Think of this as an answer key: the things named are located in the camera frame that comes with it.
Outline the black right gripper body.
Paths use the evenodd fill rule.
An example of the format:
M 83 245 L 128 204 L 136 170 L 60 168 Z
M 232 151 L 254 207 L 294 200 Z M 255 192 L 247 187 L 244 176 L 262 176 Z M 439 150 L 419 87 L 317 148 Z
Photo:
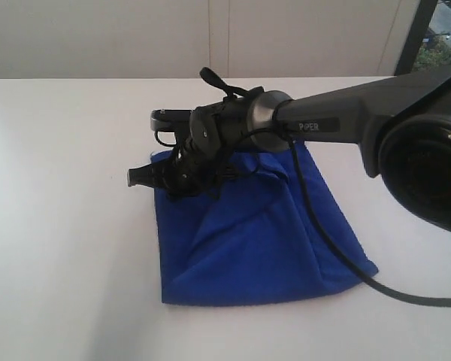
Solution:
M 261 168 L 255 139 L 264 135 L 251 123 L 260 96 L 225 97 L 192 109 L 188 132 L 154 132 L 156 141 L 171 148 L 163 160 L 152 161 L 162 173 L 164 190 L 185 198 L 220 189 L 225 181 L 251 176 Z

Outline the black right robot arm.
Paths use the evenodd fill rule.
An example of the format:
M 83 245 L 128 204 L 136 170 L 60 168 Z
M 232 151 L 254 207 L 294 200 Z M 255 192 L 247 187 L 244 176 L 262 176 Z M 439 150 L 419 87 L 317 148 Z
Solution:
M 156 110 L 155 132 L 176 138 L 170 155 L 127 173 L 129 186 L 196 196 L 232 177 L 235 152 L 278 153 L 293 141 L 356 144 L 367 176 L 381 177 L 410 213 L 451 232 L 451 65 L 294 99 L 279 90 L 201 78 L 222 101 Z

